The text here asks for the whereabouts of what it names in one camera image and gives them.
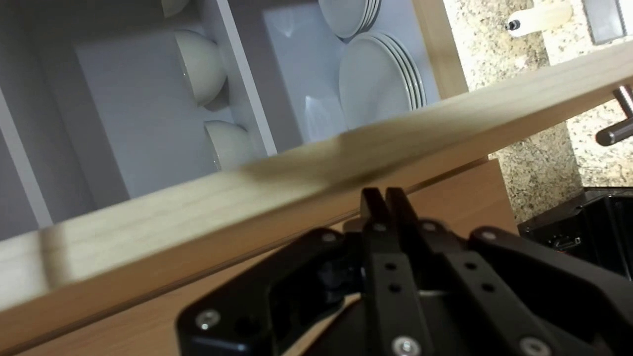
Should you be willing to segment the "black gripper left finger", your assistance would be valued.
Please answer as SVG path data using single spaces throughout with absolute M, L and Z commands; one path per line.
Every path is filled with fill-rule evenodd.
M 379 188 L 363 190 L 365 309 L 373 356 L 420 356 L 420 299 L 398 230 Z

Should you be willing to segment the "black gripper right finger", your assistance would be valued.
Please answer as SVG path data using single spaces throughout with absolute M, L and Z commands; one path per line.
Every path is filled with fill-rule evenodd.
M 400 188 L 387 202 L 410 258 L 434 356 L 521 356 L 523 305 L 501 276 Z

